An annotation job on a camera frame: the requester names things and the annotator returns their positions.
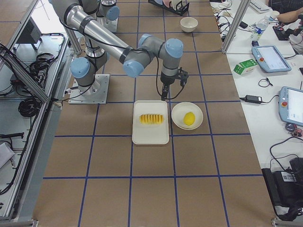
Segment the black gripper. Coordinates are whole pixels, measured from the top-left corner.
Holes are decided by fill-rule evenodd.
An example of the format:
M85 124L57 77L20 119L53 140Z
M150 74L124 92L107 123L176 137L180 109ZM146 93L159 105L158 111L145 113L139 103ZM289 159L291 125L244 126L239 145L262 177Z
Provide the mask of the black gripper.
M169 93L169 87L171 84L175 82L175 80L178 78L178 73L173 75L168 75L165 72L161 72L160 80L162 82L162 89L161 89L161 99L166 100L167 95Z

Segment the person forearm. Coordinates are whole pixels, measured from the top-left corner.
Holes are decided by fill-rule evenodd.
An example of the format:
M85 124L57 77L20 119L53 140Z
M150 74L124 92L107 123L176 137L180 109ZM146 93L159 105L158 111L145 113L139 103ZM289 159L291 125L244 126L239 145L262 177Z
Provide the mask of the person forearm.
M300 8L295 11L279 14L276 18L279 22L282 23L293 23L298 19L298 16L300 13L302 13L302 11L303 9Z

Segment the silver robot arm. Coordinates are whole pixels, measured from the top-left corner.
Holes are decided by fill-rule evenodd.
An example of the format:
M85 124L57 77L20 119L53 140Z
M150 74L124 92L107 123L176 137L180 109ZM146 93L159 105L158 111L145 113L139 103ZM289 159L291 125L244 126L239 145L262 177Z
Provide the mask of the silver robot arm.
M50 2L61 23L71 30L76 30L86 38L89 51L96 54L98 49L116 58L123 65L123 70L130 77L139 76L152 62L153 58L162 60L160 81L162 90L158 94L167 100L169 87L180 81L184 87L188 73L179 67L183 55L183 43L176 38L164 41L150 34L143 34L138 48L125 43L103 24L97 17L114 21L119 17L120 9L115 0L52 0Z
M109 23L118 19L120 8L116 4L116 0L100 0L97 19Z

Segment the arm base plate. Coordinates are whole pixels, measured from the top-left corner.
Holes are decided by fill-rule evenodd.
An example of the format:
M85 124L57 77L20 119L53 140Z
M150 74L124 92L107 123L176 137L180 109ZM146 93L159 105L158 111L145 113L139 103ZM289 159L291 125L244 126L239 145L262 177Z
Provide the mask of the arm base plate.
M73 86L77 88L70 92L68 103L71 105L106 104L109 80L109 74L96 74L94 83L87 90L88 87L79 86L77 80L74 79Z
M112 33L116 33L117 24L118 24L118 16L110 14L109 16L101 17L102 25L111 31Z

